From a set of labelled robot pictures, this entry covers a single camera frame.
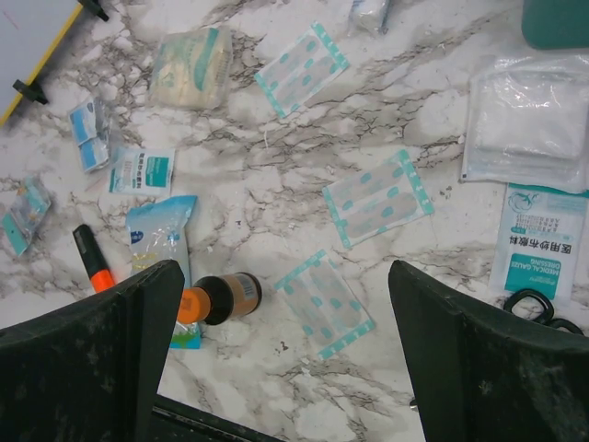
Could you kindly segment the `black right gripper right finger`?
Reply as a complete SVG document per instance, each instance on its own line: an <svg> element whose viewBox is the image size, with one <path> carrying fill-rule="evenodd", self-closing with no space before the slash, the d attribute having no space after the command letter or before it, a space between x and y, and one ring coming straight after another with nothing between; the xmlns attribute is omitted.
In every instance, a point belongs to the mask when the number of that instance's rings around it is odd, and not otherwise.
<svg viewBox="0 0 589 442"><path fill-rule="evenodd" d="M404 261L391 305L428 441L585 441L587 337L462 294Z"/></svg>

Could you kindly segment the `brown bottle orange cap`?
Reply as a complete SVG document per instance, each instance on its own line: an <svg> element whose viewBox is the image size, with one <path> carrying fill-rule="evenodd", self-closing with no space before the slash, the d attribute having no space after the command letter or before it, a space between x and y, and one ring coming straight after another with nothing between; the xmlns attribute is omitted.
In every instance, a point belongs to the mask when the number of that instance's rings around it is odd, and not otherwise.
<svg viewBox="0 0 589 442"><path fill-rule="evenodd" d="M250 273L205 276L183 290L177 321L219 325L255 311L262 295L260 281Z"/></svg>

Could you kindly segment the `clear white gauze pad pack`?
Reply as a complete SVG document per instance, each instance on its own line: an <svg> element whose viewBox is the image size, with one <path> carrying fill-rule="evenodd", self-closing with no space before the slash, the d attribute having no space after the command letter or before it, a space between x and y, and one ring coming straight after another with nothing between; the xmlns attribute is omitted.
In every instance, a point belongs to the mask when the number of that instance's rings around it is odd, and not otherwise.
<svg viewBox="0 0 589 442"><path fill-rule="evenodd" d="M470 80L461 179L588 189L588 58L502 58Z"/></svg>

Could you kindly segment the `blue cotton swab bag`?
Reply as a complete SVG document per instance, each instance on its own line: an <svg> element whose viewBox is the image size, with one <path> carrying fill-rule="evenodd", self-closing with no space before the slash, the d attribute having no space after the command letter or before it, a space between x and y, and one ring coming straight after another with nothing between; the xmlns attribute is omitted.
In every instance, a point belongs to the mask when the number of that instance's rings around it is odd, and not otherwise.
<svg viewBox="0 0 589 442"><path fill-rule="evenodd" d="M195 195L181 195L135 207L126 216L130 236L131 274L162 260L174 260L191 287L191 268L185 227L198 202Z"/></svg>

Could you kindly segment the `yellowish gauze roll bag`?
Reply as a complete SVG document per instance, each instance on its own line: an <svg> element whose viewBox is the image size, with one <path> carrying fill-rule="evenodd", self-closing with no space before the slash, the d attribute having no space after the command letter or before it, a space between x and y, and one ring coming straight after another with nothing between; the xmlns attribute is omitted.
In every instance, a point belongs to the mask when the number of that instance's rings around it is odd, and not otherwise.
<svg viewBox="0 0 589 442"><path fill-rule="evenodd" d="M232 62L227 27L168 34L157 50L148 99L172 108L215 109L225 98Z"/></svg>

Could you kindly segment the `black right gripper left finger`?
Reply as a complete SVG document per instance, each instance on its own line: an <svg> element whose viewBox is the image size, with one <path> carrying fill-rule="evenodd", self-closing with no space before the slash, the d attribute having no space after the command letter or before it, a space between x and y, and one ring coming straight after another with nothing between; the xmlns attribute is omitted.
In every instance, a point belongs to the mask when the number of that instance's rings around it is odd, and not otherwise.
<svg viewBox="0 0 589 442"><path fill-rule="evenodd" d="M184 282L158 262L2 329L2 440L146 440Z"/></svg>

